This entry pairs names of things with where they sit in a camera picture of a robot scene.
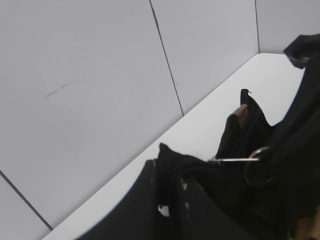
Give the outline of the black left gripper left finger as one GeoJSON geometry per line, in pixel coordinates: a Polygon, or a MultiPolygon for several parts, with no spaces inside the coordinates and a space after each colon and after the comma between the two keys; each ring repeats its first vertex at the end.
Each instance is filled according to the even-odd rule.
{"type": "Polygon", "coordinates": [[[157,167],[145,162],[122,200],[79,240],[155,240],[158,214],[157,167]]]}

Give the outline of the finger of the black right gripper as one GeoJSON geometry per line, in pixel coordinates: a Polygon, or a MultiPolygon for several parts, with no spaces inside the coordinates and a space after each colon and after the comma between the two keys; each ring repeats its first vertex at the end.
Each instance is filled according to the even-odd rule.
{"type": "Polygon", "coordinates": [[[294,67],[305,68],[312,56],[320,53],[320,34],[299,35],[283,53],[294,67]]]}

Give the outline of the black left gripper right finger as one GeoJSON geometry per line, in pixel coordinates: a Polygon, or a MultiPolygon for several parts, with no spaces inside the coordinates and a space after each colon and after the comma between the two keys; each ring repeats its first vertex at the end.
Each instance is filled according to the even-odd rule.
{"type": "Polygon", "coordinates": [[[249,240],[206,194],[194,178],[180,178],[175,187],[172,218],[178,240],[249,240]]]}

